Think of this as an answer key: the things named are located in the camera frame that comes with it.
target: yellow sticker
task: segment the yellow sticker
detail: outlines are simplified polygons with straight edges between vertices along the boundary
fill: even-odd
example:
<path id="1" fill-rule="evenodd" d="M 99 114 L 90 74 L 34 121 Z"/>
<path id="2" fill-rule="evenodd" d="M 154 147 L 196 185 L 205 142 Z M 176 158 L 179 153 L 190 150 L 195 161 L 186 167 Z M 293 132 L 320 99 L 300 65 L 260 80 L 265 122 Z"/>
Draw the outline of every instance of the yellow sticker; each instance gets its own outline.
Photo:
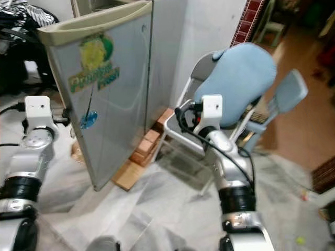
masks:
<path id="1" fill-rule="evenodd" d="M 120 76 L 120 67 L 113 67 L 110 60 L 114 44 L 103 33 L 85 38 L 79 45 L 82 71 L 69 77 L 72 93 L 81 91 L 97 82 L 98 90 L 103 89 Z"/>

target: plastic chair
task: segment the plastic chair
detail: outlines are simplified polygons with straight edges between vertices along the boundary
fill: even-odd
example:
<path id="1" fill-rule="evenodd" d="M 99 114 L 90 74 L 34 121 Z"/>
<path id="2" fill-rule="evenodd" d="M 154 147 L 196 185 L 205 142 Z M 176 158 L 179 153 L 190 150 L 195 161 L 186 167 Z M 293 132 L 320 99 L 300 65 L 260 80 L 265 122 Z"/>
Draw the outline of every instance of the plastic chair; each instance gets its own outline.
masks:
<path id="1" fill-rule="evenodd" d="M 259 96 L 273 84 L 275 76 L 276 66 L 272 57 L 255 44 L 242 43 L 227 51 L 203 56 L 196 63 L 177 106 L 185 107 L 191 100 L 198 100 L 205 94 L 222 94 L 224 114 L 220 125 L 226 127 L 240 122 L 231 135 L 231 139 L 235 140 L 244 130 L 254 109 L 240 121 L 242 113 L 249 103 L 258 100 Z M 191 121 L 191 115 L 186 114 L 186 119 Z M 178 151 L 165 140 L 166 136 L 173 138 L 195 154 L 205 156 L 200 141 L 187 133 L 182 133 L 173 114 L 164 124 L 164 133 L 152 161 L 155 161 L 163 144 Z M 199 165 L 199 162 L 192 157 L 185 154 L 184 156 Z M 200 194 L 207 190 L 210 183 L 211 180 Z"/>
<path id="2" fill-rule="evenodd" d="M 269 118 L 263 124 L 252 121 L 247 123 L 246 130 L 253 132 L 253 135 L 244 148 L 252 152 L 267 125 L 280 113 L 291 111 L 306 97 L 307 93 L 308 89 L 300 72 L 296 69 L 291 70 L 277 86 L 275 95 L 268 104 Z"/>
<path id="3" fill-rule="evenodd" d="M 265 33 L 267 31 L 272 31 L 272 32 L 276 33 L 276 37 L 273 40 L 271 46 L 276 47 L 279 43 L 281 35 L 284 32 L 285 25 L 280 24 L 278 22 L 271 22 L 270 21 L 274 6 L 275 6 L 275 0 L 270 0 L 269 4 L 267 5 L 267 7 L 265 9 L 265 12 L 264 12 L 265 25 L 264 25 L 263 30 L 261 31 L 261 33 L 260 33 L 260 35 L 257 39 L 257 42 L 261 43 L 263 38 L 264 38 Z"/>

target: fridge handle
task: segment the fridge handle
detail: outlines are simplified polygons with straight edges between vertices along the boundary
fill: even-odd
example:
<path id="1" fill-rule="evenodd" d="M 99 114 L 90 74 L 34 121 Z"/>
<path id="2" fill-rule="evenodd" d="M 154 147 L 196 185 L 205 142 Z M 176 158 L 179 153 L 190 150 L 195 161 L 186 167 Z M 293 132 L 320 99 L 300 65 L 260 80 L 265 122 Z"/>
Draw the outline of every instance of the fridge handle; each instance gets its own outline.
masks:
<path id="1" fill-rule="evenodd" d="M 41 42 L 58 46 L 93 35 L 152 12 L 152 1 L 140 0 L 38 29 Z"/>

